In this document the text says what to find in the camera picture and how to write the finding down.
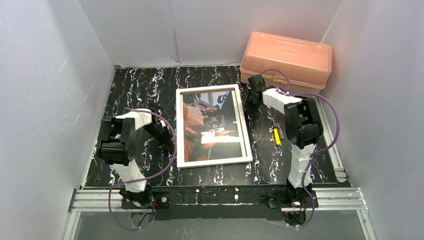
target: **black marble surface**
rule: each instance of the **black marble surface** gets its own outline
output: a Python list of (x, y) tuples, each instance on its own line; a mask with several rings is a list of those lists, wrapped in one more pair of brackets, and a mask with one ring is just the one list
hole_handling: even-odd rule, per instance
[[(239, 84), (242, 100), (248, 86), (240, 84), (239, 66), (202, 66), (118, 69), (110, 88), (104, 116), (124, 114), (124, 108), (144, 108), (148, 103), (160, 104), (162, 115), (176, 126), (176, 89)], [(276, 147), (272, 126), (280, 124), (284, 132), (284, 116), (275, 109), (262, 106), (258, 113), (247, 115), (253, 161), (230, 165), (177, 168), (177, 161), (162, 175), (150, 181), (152, 186), (238, 186), (285, 184), (290, 172), (291, 152), (287, 140)], [(157, 142), (147, 132), (137, 134), (136, 162), (145, 176), (165, 167), (170, 155), (158, 150)], [(325, 147), (321, 138), (318, 149)], [(314, 183), (337, 183), (328, 153), (313, 159), (311, 177)], [(87, 173), (85, 187), (106, 188), (121, 182), (119, 175), (94, 156)]]

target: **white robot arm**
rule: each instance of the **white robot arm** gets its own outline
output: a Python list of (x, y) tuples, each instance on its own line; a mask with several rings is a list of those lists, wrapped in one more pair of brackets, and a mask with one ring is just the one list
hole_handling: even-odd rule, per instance
[(315, 100), (287, 96), (277, 88), (268, 87), (261, 75), (248, 80), (251, 92), (243, 105), (245, 112), (253, 113), (259, 105), (265, 104), (284, 114), (285, 133), (292, 152), (285, 199), (288, 203), (303, 202), (308, 195), (302, 187), (302, 177), (306, 172), (303, 183), (311, 192), (311, 167), (308, 164), (324, 131)]
[[(157, 108), (140, 108), (156, 112)], [(97, 139), (96, 154), (119, 174), (124, 183), (145, 178), (135, 161), (136, 131), (143, 128), (159, 141), (159, 149), (172, 151), (172, 136), (165, 124), (153, 115), (145, 112), (131, 111), (116, 117), (104, 117), (101, 120)], [(146, 202), (150, 197), (146, 190), (148, 181), (125, 184), (125, 191), (120, 192), (125, 198)]]

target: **white picture frame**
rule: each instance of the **white picture frame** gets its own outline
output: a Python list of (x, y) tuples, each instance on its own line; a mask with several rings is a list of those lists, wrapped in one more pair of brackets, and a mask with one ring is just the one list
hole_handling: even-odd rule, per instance
[[(209, 109), (205, 105), (211, 104), (214, 96), (219, 95), (216, 99), (218, 104), (213, 105)], [(186, 103), (187, 98), (194, 99), (193, 103)], [(201, 109), (207, 109), (208, 111), (202, 112), (205, 115), (203, 119), (204, 126), (203, 130), (194, 131), (192, 128), (187, 128), (184, 123), (184, 117), (188, 119), (187, 115), (184, 116), (183, 106), (186, 109), (190, 109), (192, 113), (199, 113)], [(209, 112), (219, 110), (223, 115), (207, 116), (212, 113)], [(225, 122), (227, 113), (227, 120), (234, 120), (231, 122)], [(196, 153), (202, 152), (202, 156), (193, 157), (194, 154), (185, 155), (185, 142), (187, 147), (195, 146), (194, 149), (200, 149), (195, 151)], [(219, 86), (205, 86), (205, 87), (193, 87), (193, 88), (179, 88), (176, 90), (176, 145), (177, 145), (177, 167), (178, 168), (192, 168), (202, 166), (216, 166), (236, 163), (248, 163), (253, 160), (252, 149), (250, 146), (245, 115), (243, 112), (243, 103), (240, 97), (240, 90), (238, 84), (219, 85)], [(225, 151), (226, 147), (232, 147), (232, 150)], [(211, 149), (215, 148), (214, 152), (216, 156), (211, 155)], [(231, 157), (220, 158), (222, 155), (233, 154)]]

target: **glass panel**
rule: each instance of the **glass panel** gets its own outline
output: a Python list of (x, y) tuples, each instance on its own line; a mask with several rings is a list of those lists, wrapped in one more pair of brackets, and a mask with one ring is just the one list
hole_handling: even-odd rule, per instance
[[(128, 227), (134, 226), (129, 212), (115, 212), (114, 214), (122, 224)], [(138, 224), (141, 220), (141, 215), (133, 216), (133, 220)], [(292, 227), (286, 228), (281, 224), (283, 222), (269, 222), (265, 219), (174, 219), (156, 221), (143, 231), (129, 231), (117, 226), (108, 212), (82, 212), (75, 239), (365, 239), (355, 210), (316, 211), (309, 225), (299, 231)]]

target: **orange plastic box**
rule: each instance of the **orange plastic box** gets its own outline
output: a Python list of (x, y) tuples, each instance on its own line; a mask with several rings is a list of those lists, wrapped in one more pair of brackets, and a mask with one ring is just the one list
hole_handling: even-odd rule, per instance
[[(290, 79), (290, 93), (319, 93), (331, 73), (332, 52), (327, 44), (252, 32), (241, 61), (241, 82), (277, 69)], [(276, 71), (262, 76), (268, 86), (287, 88), (286, 78)]]

